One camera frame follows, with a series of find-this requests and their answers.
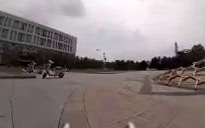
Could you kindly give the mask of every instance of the sky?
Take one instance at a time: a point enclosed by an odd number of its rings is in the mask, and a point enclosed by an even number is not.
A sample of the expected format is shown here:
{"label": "sky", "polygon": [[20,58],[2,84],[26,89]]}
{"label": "sky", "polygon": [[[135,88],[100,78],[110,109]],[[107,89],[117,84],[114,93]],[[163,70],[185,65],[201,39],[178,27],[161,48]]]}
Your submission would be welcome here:
{"label": "sky", "polygon": [[96,59],[173,56],[175,42],[205,46],[205,0],[0,0],[0,10],[76,36],[77,55]]}

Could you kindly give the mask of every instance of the building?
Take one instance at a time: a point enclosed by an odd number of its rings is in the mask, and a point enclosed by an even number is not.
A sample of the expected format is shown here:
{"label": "building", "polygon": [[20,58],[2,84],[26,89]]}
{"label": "building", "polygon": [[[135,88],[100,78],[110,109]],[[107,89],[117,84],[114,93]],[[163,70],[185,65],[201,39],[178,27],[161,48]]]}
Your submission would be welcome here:
{"label": "building", "polygon": [[54,60],[64,65],[75,57],[77,38],[0,11],[0,64]]}
{"label": "building", "polygon": [[177,42],[174,43],[175,56],[179,56],[179,55],[186,54],[186,53],[189,53],[189,52],[191,52],[191,49],[183,49],[183,50],[179,51]]}

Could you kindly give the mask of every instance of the geometric sculpture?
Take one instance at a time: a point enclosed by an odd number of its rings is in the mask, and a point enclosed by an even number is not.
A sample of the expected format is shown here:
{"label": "geometric sculpture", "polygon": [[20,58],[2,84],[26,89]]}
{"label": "geometric sculpture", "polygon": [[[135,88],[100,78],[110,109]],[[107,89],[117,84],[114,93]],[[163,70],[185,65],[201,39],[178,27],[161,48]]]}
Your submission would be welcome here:
{"label": "geometric sculpture", "polygon": [[158,84],[176,87],[186,86],[185,83],[191,80],[193,82],[190,84],[194,85],[194,89],[197,89],[198,86],[205,84],[205,59],[194,62],[189,67],[180,67],[161,73],[153,80]]}

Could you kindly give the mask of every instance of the concrete pavement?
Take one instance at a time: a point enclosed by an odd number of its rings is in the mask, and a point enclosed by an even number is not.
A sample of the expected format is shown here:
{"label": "concrete pavement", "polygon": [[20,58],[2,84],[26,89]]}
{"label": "concrete pavement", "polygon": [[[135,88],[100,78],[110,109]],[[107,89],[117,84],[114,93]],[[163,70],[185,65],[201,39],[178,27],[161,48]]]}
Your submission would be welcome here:
{"label": "concrete pavement", "polygon": [[0,128],[205,128],[205,92],[156,85],[157,72],[0,80]]}
{"label": "concrete pavement", "polygon": [[0,128],[56,128],[77,87],[64,80],[0,80]]}

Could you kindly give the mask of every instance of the asphalt road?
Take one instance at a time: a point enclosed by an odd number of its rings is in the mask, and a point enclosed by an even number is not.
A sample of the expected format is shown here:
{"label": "asphalt road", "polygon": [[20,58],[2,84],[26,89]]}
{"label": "asphalt road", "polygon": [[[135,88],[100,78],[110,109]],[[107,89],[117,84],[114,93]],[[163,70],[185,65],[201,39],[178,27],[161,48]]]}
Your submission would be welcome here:
{"label": "asphalt road", "polygon": [[56,128],[78,87],[65,79],[0,80],[0,128]]}

